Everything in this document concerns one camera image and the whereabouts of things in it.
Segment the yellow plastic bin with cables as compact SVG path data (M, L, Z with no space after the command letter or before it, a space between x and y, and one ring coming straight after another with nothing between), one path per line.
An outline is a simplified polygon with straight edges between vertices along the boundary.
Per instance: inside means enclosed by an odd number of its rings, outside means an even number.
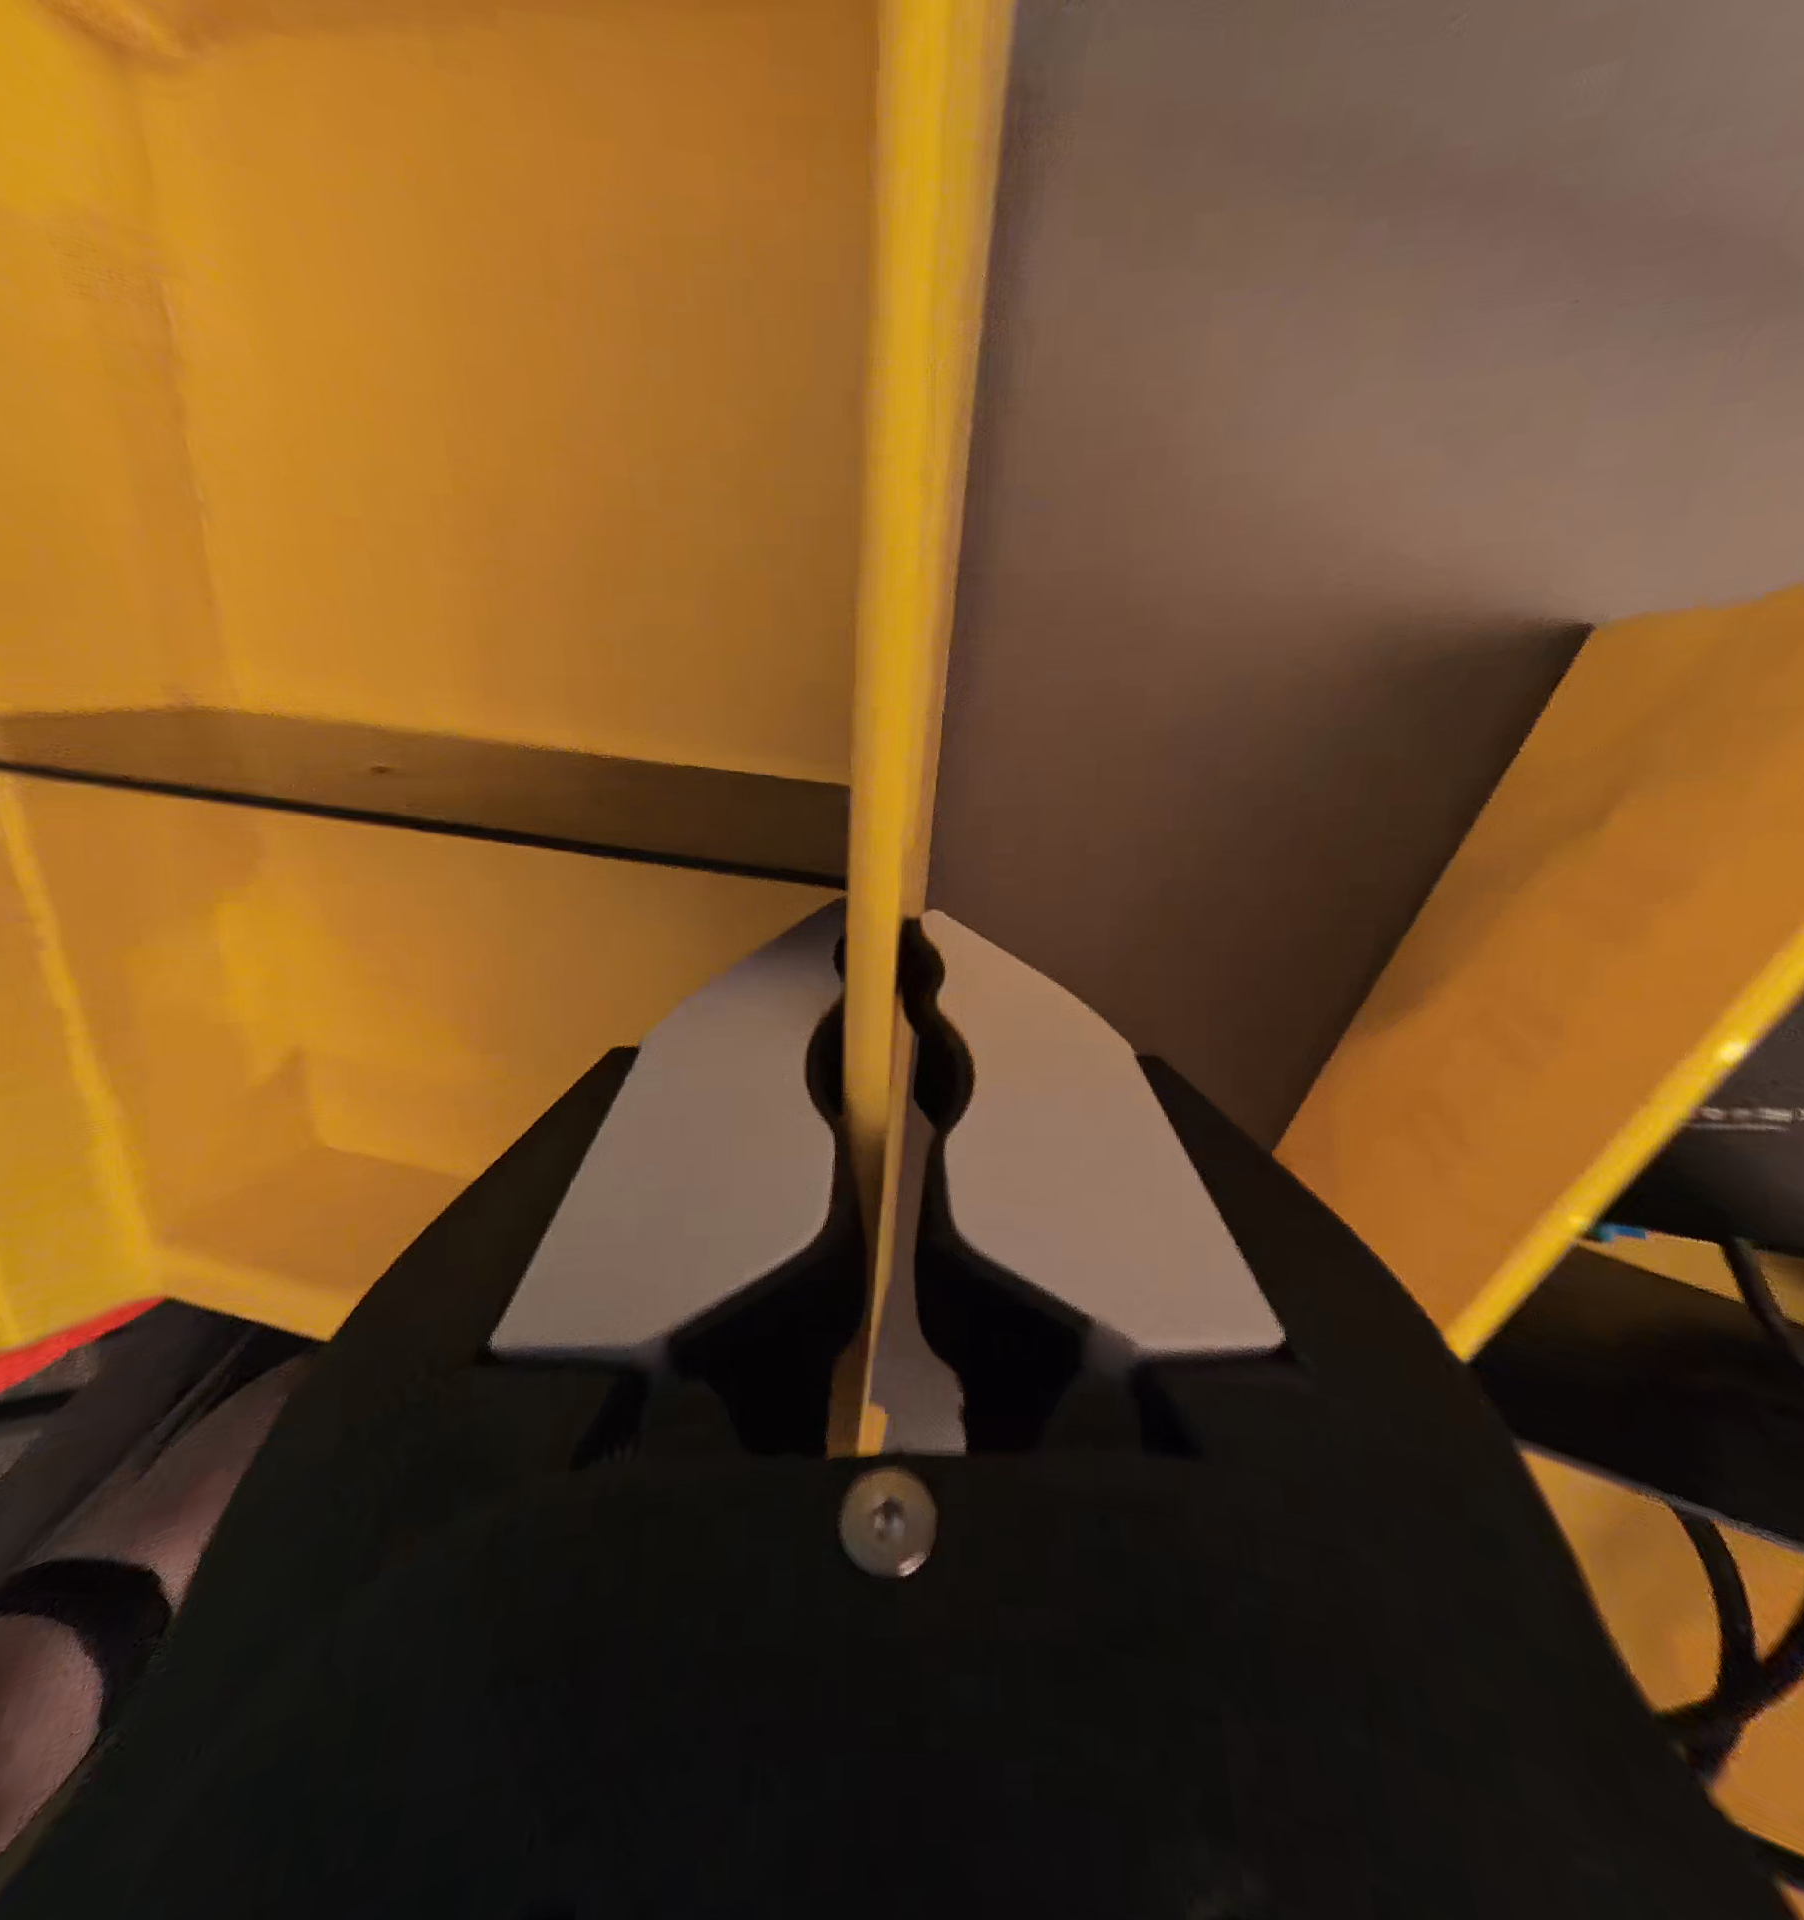
M1800 1257L1597 1229L1803 996L1804 588L1636 615L1578 650L1278 1153L1470 1374L1578 1248L1737 1294L1792 1351ZM1804 1554L1631 1491L1595 1558L1657 1575L1637 1627L1657 1598L1665 1639L1714 1627L1712 1685L1648 1716L1719 1813L1804 1682Z

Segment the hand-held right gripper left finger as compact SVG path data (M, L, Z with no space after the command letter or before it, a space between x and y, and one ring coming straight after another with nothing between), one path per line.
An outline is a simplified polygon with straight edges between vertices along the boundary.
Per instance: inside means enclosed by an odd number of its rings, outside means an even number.
M828 1450L867 1312L834 899L639 1044L488 1349L711 1391L749 1452Z

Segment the red object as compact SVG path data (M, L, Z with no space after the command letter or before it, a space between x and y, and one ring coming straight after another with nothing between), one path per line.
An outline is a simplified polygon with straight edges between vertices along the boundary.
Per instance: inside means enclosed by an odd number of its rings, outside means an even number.
M39 1340L0 1353L0 1395L2 1391L43 1374L57 1360L92 1346L111 1332L119 1332L140 1318L163 1301L146 1299L102 1311L100 1315L52 1332Z

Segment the black square adapter box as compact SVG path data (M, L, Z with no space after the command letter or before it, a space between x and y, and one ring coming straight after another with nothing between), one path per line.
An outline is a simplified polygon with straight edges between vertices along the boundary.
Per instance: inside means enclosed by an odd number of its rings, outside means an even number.
M1610 1200L1608 1226L1804 1257L1804 996Z

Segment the black bin divider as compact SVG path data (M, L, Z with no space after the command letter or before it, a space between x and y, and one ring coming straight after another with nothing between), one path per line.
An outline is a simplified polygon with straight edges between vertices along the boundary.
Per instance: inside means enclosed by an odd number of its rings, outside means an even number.
M221 708L0 715L0 773L841 891L849 790Z

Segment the grey bin divider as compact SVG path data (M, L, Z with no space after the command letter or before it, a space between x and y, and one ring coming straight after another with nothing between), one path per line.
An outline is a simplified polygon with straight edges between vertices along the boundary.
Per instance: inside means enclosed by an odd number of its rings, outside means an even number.
M1470 1366L1530 1450L1804 1554L1804 1330L1578 1248Z

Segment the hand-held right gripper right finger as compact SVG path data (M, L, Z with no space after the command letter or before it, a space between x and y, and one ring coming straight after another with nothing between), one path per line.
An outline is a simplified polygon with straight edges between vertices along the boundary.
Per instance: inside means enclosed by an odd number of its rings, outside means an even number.
M1285 1330L1135 1048L940 910L906 927L924 1158L914 1315L963 1448L1039 1448L1071 1391L1141 1423L1164 1364L1262 1360Z

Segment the person's left forearm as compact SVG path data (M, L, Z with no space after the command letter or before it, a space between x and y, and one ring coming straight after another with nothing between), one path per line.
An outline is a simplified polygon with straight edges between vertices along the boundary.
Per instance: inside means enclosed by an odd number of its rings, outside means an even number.
M235 1390L0 1580L0 1856L119 1719L309 1360Z

